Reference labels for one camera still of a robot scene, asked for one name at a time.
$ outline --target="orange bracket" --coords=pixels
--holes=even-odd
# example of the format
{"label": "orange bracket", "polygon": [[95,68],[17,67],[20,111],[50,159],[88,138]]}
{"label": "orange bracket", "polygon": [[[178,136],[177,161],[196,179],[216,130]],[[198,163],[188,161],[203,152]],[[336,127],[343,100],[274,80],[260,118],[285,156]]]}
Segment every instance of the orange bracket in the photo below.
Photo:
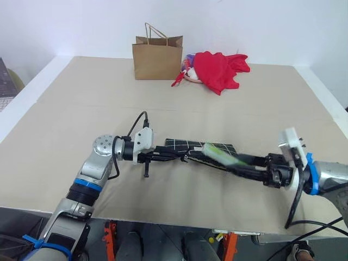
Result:
{"label": "orange bracket", "polygon": [[223,261],[232,261],[234,254],[237,253],[237,235],[230,232],[230,234],[223,235],[223,246],[225,247],[225,252],[223,254]]}
{"label": "orange bracket", "polygon": [[107,248],[108,261],[115,261],[116,256],[116,222],[106,221],[104,225],[104,237],[105,245]]}

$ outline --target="red cloth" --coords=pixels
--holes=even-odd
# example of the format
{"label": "red cloth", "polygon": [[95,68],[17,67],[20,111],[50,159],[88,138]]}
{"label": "red cloth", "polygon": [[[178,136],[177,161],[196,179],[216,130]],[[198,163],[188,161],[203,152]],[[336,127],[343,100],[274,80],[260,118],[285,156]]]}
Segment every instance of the red cloth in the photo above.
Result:
{"label": "red cloth", "polygon": [[196,53],[194,68],[198,78],[217,95],[224,89],[238,89],[233,80],[237,72],[250,72],[244,54],[224,56],[222,53]]}

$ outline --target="white wall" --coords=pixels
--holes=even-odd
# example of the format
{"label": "white wall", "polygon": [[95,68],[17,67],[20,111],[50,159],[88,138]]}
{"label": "white wall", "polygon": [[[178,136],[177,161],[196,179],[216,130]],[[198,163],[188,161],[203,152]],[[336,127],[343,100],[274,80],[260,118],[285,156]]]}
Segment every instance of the white wall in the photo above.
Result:
{"label": "white wall", "polygon": [[348,55],[347,0],[0,0],[0,56],[25,82],[55,54],[131,58],[145,21],[184,35],[184,53],[310,65],[337,96],[348,88],[347,59],[333,74],[331,55]]}

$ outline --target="cardboard sheet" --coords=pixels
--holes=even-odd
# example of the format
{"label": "cardboard sheet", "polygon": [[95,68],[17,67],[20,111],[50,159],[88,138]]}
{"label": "cardboard sheet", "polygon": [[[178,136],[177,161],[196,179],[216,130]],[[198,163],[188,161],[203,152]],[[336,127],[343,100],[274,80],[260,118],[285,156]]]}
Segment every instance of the cardboard sheet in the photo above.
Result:
{"label": "cardboard sheet", "polygon": [[[171,81],[135,80],[133,73],[129,59],[75,57],[0,144],[0,206],[54,211],[94,139],[127,134],[142,110],[157,145],[165,138],[225,142],[265,156],[280,153],[278,133],[294,126],[316,160],[348,164],[348,140],[293,67],[252,64],[236,77],[240,89],[221,96],[201,84],[172,88]],[[120,170],[95,217],[278,234],[315,228],[283,228],[292,191],[192,162],[152,163],[148,179],[143,165],[120,162]],[[337,217],[326,199],[304,194],[295,220]]]}

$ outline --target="paper bag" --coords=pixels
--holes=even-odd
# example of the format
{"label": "paper bag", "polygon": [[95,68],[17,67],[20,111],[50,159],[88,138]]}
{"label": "paper bag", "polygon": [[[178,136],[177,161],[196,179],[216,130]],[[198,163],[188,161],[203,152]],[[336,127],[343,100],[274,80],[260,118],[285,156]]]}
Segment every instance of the paper bag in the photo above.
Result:
{"label": "paper bag", "polygon": [[[168,38],[148,23],[145,28],[146,37],[137,36],[136,44],[133,44],[135,79],[174,80],[181,70],[183,37]],[[151,31],[160,38],[152,38]]]}

